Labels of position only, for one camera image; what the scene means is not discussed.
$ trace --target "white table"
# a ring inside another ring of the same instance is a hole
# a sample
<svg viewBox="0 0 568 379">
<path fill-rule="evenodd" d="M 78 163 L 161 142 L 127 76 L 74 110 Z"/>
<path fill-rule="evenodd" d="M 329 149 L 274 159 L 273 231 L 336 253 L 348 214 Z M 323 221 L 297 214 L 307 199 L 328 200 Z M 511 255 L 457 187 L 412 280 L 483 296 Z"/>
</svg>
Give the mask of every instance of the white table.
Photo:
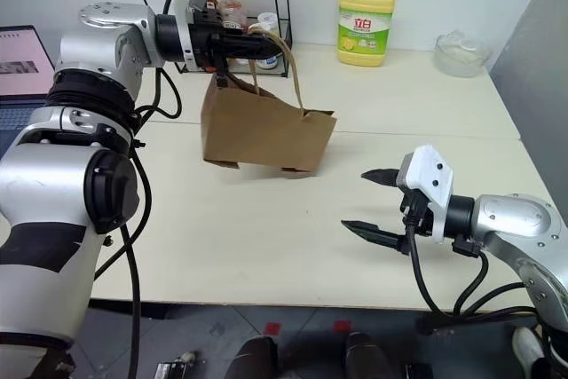
<svg viewBox="0 0 568 379">
<path fill-rule="evenodd" d="M 304 105 L 335 110 L 336 131 L 519 138 L 485 71 L 471 79 L 444 75 L 434 67 L 432 53 L 421 51 L 389 51 L 378 68 L 342 64 L 333 46 L 299 43 L 293 52 Z M 173 65 L 166 69 L 182 95 L 177 122 L 199 123 L 210 75 L 180 75 Z M 292 79 L 262 76 L 259 82 L 296 105 Z M 173 93 L 166 83 L 163 87 L 161 105 L 175 111 Z M 153 96 L 154 72 L 147 70 L 138 103 L 149 104 Z M 153 120 L 166 121 L 157 114 Z"/>
<path fill-rule="evenodd" d="M 550 200 L 487 73 L 473 79 L 442 75 L 427 52 L 391 51 L 380 68 L 342 65 L 329 46 L 300 44 L 294 52 L 305 105 L 334 109 L 338 117 L 323 163 L 308 178 L 203 162 L 197 123 L 210 76 L 178 75 L 170 67 L 184 113 L 175 122 L 155 114 L 140 133 L 147 143 L 140 157 L 154 194 L 152 216 L 136 243 L 143 300 L 425 308 L 408 257 L 363 241 L 340 224 L 360 219 L 402 232 L 402 193 L 359 175 L 397 168 L 422 144 L 433 144 L 452 165 L 457 194 L 530 193 Z M 260 82 L 295 102 L 290 79 Z M 146 72 L 138 104 L 150 102 L 153 91 L 153 73 Z M 174 109 L 167 90 L 162 100 L 162 107 Z M 0 220 L 0 242 L 7 235 Z M 103 248 L 99 263 L 115 249 Z M 454 254 L 449 242 L 440 246 L 427 239 L 420 239 L 420 253 L 431 294 L 442 308 L 451 308 L 479 261 Z M 478 294 L 518 280 L 490 258 Z M 125 259 L 95 283 L 92 295 L 130 298 Z M 525 293 L 516 290 L 486 307 L 526 303 Z"/>
<path fill-rule="evenodd" d="M 141 138 L 154 194 L 151 219 L 136 243 L 146 301 L 425 308 L 408 257 L 340 224 L 360 219 L 401 232 L 402 193 L 359 175 L 396 168 L 421 144 L 435 145 L 453 166 L 457 194 L 519 192 L 549 200 L 522 144 L 502 138 L 335 133 L 319 171 L 297 179 L 260 166 L 229 170 L 203 162 L 198 125 L 150 122 Z M 103 249 L 101 262 L 112 251 Z M 420 253 L 433 297 L 450 308 L 479 261 L 454 254 L 449 241 L 421 239 Z M 481 290 L 517 280 L 491 258 Z M 92 294 L 130 297 L 125 259 Z M 513 291 L 487 306 L 527 301 L 523 291 Z"/>
</svg>

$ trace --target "laptop screen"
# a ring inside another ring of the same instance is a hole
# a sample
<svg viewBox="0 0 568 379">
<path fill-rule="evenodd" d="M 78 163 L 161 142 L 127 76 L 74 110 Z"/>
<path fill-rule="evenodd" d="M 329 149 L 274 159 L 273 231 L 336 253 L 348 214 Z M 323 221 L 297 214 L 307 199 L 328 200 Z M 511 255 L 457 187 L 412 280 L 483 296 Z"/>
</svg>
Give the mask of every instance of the laptop screen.
<svg viewBox="0 0 568 379">
<path fill-rule="evenodd" d="M 31 26 L 0 28 L 0 99 L 46 95 L 53 65 Z"/>
</svg>

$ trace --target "green label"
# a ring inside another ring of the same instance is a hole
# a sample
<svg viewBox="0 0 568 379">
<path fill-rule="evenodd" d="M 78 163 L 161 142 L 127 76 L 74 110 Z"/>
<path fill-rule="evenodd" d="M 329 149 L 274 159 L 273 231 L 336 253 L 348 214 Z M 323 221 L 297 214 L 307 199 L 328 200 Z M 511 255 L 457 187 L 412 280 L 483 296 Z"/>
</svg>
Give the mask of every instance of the green label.
<svg viewBox="0 0 568 379">
<path fill-rule="evenodd" d="M 384 54 L 392 13 L 359 12 L 339 8 L 337 49 L 345 52 Z"/>
</svg>

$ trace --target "yellow bottle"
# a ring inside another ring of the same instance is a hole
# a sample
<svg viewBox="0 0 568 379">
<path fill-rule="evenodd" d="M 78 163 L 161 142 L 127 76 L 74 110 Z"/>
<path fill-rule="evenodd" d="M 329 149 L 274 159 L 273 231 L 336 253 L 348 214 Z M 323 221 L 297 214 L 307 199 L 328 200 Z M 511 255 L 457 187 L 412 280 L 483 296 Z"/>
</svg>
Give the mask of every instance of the yellow bottle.
<svg viewBox="0 0 568 379">
<path fill-rule="evenodd" d="M 384 61 L 394 0 L 339 0 L 339 60 L 378 67 Z"/>
</svg>

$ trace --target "red sticker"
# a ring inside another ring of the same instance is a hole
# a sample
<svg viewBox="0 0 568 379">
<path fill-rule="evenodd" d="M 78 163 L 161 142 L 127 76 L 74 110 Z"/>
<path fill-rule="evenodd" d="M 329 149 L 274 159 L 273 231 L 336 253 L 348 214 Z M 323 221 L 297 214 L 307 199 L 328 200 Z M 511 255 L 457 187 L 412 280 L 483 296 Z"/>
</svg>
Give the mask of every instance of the red sticker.
<svg viewBox="0 0 568 379">
<path fill-rule="evenodd" d="M 277 336 L 280 333 L 282 325 L 280 323 L 266 323 L 264 326 L 264 334 L 269 336 Z"/>
<path fill-rule="evenodd" d="M 349 320 L 334 321 L 334 332 L 349 333 L 351 332 L 351 322 Z"/>
</svg>

